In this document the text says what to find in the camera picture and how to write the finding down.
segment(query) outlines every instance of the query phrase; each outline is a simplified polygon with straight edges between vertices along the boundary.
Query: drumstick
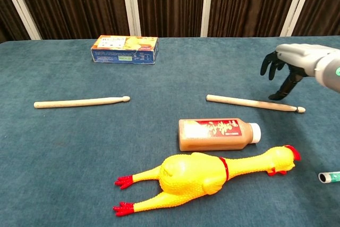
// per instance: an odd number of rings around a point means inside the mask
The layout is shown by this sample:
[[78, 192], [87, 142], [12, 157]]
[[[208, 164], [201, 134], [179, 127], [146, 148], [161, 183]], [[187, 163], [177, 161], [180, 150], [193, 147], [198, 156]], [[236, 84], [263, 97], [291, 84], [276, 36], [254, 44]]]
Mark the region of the drumstick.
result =
[[92, 105], [105, 105], [118, 102], [127, 102], [130, 100], [129, 96], [124, 97], [110, 97], [110, 98], [92, 98], [92, 99], [79, 99], [79, 100], [64, 100], [64, 101], [45, 101], [35, 102], [35, 108], [50, 108], [50, 107], [71, 107], [71, 106], [92, 106]]
[[215, 95], [207, 95], [207, 101], [241, 105], [241, 106], [252, 106], [252, 107], [259, 107], [259, 108], [266, 108], [266, 109], [287, 111], [287, 112], [304, 113], [306, 111], [306, 109], [301, 106], [289, 106], [289, 105], [276, 104], [276, 103], [270, 103], [270, 102], [263, 102], [263, 101], [256, 101], [256, 100], [249, 100], [249, 99], [242, 99], [242, 98], [229, 98], [229, 97], [222, 97], [222, 96], [215, 96]]

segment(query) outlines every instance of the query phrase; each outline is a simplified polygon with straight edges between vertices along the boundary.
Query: rubber chicken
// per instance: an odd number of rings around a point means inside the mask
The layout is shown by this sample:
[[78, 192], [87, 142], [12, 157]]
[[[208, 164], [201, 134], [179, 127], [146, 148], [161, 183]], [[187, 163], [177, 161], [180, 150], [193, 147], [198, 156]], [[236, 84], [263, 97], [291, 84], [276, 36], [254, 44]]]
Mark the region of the rubber chicken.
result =
[[267, 171], [268, 175], [286, 174], [301, 160], [292, 146], [273, 147], [265, 153], [242, 159], [227, 159], [203, 153], [178, 154], [166, 158], [162, 165], [139, 174], [123, 176], [115, 184], [125, 189], [142, 180], [159, 180], [163, 192], [139, 202], [120, 202], [113, 207], [116, 216], [128, 215], [156, 208], [182, 205], [204, 195], [221, 190], [222, 185], [235, 176]]

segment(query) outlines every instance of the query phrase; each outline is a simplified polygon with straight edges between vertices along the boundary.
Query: blue box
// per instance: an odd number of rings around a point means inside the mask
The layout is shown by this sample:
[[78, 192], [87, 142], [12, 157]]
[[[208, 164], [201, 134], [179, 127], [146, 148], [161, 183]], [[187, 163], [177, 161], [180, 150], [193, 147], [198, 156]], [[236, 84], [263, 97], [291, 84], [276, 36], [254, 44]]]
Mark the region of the blue box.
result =
[[158, 38], [101, 35], [91, 54], [97, 63], [155, 64]]

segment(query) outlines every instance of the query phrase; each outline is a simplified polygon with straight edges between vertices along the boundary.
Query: curtain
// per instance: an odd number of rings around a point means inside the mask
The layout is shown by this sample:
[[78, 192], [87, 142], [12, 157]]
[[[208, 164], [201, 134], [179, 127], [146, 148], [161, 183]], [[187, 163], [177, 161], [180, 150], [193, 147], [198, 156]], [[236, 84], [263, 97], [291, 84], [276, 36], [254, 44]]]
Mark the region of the curtain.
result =
[[0, 43], [30, 39], [12, 0], [0, 0]]
[[211, 0], [209, 37], [279, 36], [292, 0]]
[[199, 37], [203, 0], [138, 0], [142, 36]]
[[340, 0], [306, 0], [292, 35], [340, 35]]
[[124, 0], [25, 0], [43, 39], [129, 35]]

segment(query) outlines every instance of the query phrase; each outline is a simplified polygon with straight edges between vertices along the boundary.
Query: white bottle cap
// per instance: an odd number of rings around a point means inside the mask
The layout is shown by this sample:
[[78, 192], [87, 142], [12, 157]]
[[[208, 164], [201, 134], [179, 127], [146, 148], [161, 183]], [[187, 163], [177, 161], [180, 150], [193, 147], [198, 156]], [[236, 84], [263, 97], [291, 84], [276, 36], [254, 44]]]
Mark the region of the white bottle cap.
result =
[[249, 123], [253, 130], [253, 140], [250, 142], [251, 144], [257, 143], [261, 139], [261, 129], [257, 123]]

